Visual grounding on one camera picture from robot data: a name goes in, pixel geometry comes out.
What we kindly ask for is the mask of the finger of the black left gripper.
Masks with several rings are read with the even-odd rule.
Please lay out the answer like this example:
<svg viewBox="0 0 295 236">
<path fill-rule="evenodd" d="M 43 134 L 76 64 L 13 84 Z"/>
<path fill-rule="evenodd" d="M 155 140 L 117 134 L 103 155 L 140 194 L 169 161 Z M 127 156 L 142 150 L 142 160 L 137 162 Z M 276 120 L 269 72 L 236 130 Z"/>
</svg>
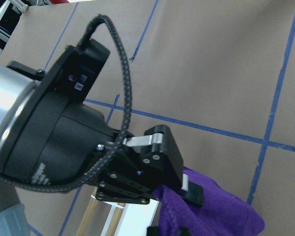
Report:
<svg viewBox="0 0 295 236">
<path fill-rule="evenodd" d="M 193 207 L 202 207 L 204 205 L 203 188 L 191 182 L 187 174 L 182 175 L 180 196 L 188 205 Z"/>
</svg>

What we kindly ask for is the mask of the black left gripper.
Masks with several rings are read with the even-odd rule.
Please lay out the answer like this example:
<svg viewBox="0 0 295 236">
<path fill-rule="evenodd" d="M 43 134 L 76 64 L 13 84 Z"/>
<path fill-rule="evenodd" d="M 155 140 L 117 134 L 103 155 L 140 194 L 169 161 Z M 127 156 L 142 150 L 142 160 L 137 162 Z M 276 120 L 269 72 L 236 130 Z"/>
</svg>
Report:
<svg viewBox="0 0 295 236">
<path fill-rule="evenodd" d="M 35 192 L 97 186 L 99 200 L 148 204 L 165 185 L 180 194 L 183 160 L 169 127 L 143 136 L 109 127 L 84 104 L 110 51 L 69 46 L 50 71 L 0 65 L 0 180 Z"/>
</svg>

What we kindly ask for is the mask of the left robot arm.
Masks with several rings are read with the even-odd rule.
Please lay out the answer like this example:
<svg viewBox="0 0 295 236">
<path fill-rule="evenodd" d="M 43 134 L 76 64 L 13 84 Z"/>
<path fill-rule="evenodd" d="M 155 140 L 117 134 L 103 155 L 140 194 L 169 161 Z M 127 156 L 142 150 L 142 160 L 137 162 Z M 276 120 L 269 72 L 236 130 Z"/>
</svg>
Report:
<svg viewBox="0 0 295 236">
<path fill-rule="evenodd" d="M 0 178 L 37 192 L 88 184 L 100 201 L 143 205 L 165 185 L 202 207 L 203 188 L 183 173 L 168 126 L 135 137 L 84 104 L 109 54 L 100 44 L 69 46 L 49 72 L 0 65 Z"/>
</svg>

